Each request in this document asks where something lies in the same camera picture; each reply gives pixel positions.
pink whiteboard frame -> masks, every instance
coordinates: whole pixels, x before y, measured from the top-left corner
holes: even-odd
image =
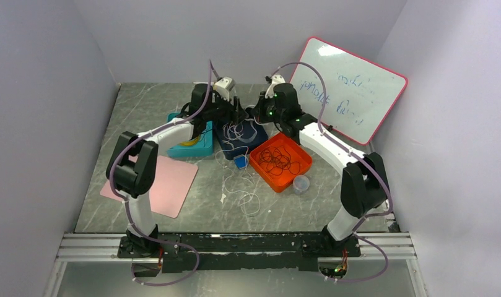
[[[316,39],[316,40],[319,40],[319,41],[321,41],[321,42],[323,42],[323,43],[326,43],[326,44],[328,44],[328,45],[330,45],[330,46],[333,46],[333,47],[335,47],[335,48],[337,48],[337,49],[340,49],[340,50],[342,50],[342,51],[344,51],[344,52],[346,52],[346,53],[349,53],[349,54],[351,54],[351,55],[353,55],[353,56],[355,56],[355,57],[357,57],[357,58],[360,58],[360,59],[362,59],[362,60],[364,60],[364,61],[367,61],[367,62],[369,62],[370,64],[376,65],[376,66],[378,66],[379,68],[382,68],[382,69],[384,69],[384,70],[386,70],[386,71],[388,71],[388,72],[390,72],[390,73],[393,73],[393,74],[395,74],[395,75],[397,75],[397,76],[400,76],[400,77],[402,77],[402,78],[405,80],[405,84],[403,85],[403,88],[402,88],[402,89],[401,89],[401,91],[399,92],[398,96],[396,96],[396,98],[394,99],[393,104],[391,105],[391,107],[389,107],[389,110],[388,110],[388,111],[387,111],[387,113],[383,116],[383,119],[381,119],[380,124],[378,125],[378,127],[376,127],[376,129],[374,130],[374,133],[372,134],[372,136],[369,138],[369,140],[368,140],[366,143],[364,143],[364,144],[363,144],[363,143],[359,142],[358,140],[355,140],[355,139],[351,138],[350,136],[348,136],[348,135],[344,134],[344,133],[343,133],[343,132],[341,132],[340,130],[337,130],[337,129],[333,128],[333,130],[334,130],[334,131],[336,131],[336,132],[338,132],[338,133],[342,134],[343,136],[347,137],[348,139],[350,139],[350,140],[354,141],[355,143],[360,144],[360,145],[367,145],[367,144],[368,144],[368,143],[369,143],[369,142],[370,142],[370,141],[374,138],[374,135],[376,134],[376,132],[378,132],[378,129],[380,128],[381,124],[383,123],[383,121],[385,120],[385,118],[387,118],[387,115],[389,114],[389,112],[393,109],[394,104],[396,104],[396,101],[398,100],[398,98],[399,98],[399,97],[401,96],[401,94],[403,93],[403,90],[405,90],[405,88],[407,87],[407,83],[408,83],[408,81],[407,81],[407,77],[405,77],[405,76],[403,76],[403,75],[401,75],[401,74],[399,74],[399,73],[397,73],[397,72],[395,72],[395,71],[392,71],[391,69],[388,69],[387,67],[383,67],[383,66],[381,66],[381,65],[379,65],[379,64],[376,64],[376,63],[374,63],[374,62],[372,62],[372,61],[369,61],[369,60],[367,60],[367,59],[365,59],[365,58],[363,58],[363,57],[360,57],[360,56],[358,56],[357,54],[351,53],[350,51],[346,51],[346,50],[344,50],[344,49],[342,49],[342,48],[340,48],[340,47],[338,47],[338,46],[336,46],[336,45],[333,45],[332,43],[329,43],[329,42],[327,42],[327,41],[324,41],[324,40],[322,40],[322,39],[320,39],[320,38],[318,38],[318,37],[316,37],[316,36],[312,36],[312,37],[309,37],[309,38],[307,39],[307,43],[305,44],[305,47],[304,47],[304,49],[303,49],[303,51],[302,51],[302,53],[301,53],[301,55],[300,55],[300,57],[299,57],[299,61],[301,61],[301,57],[302,57],[302,56],[303,56],[303,54],[305,53],[305,50],[307,49],[308,42],[309,42],[311,39]],[[290,82],[290,81],[292,80],[292,78],[294,77],[294,74],[296,73],[296,70],[298,69],[298,66],[299,66],[299,64],[296,64],[296,67],[294,68],[294,71],[293,71],[293,73],[292,73],[292,76],[290,77],[289,82]]]

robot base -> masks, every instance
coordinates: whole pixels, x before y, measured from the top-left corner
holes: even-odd
[[[201,254],[198,270],[282,269],[319,271],[319,257],[342,257],[346,249],[349,257],[361,255],[357,238],[350,236],[339,244],[329,244],[329,238],[320,232],[286,233],[162,233],[159,239],[186,243]],[[117,257],[138,259],[158,258],[159,254],[140,254],[128,237],[121,238]],[[195,253],[174,244],[163,246],[164,273],[190,271],[196,263]],[[138,277],[154,277],[157,265],[140,265]]]

clear plastic cup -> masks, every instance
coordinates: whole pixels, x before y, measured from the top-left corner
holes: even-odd
[[[301,195],[304,192],[306,192],[309,185],[310,181],[308,180],[308,177],[304,175],[296,176],[294,178],[294,181],[292,182],[292,187],[294,188],[294,192],[298,195]]]

blue small box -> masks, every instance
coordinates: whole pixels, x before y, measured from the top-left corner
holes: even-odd
[[[234,163],[238,169],[244,169],[248,165],[248,162],[246,161],[246,156],[244,155],[234,157]]]
[[[168,115],[168,121],[171,121],[179,113],[170,113]],[[188,157],[206,157],[214,153],[214,136],[212,129],[214,128],[214,123],[209,121],[206,123],[206,129],[200,136],[197,144],[185,147],[182,145],[176,145],[168,150],[168,156],[170,158],[188,158]]]

orange container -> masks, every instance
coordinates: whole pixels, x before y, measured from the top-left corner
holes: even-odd
[[[249,161],[278,193],[287,189],[297,175],[305,174],[312,166],[312,157],[283,133],[276,134],[252,150]]]

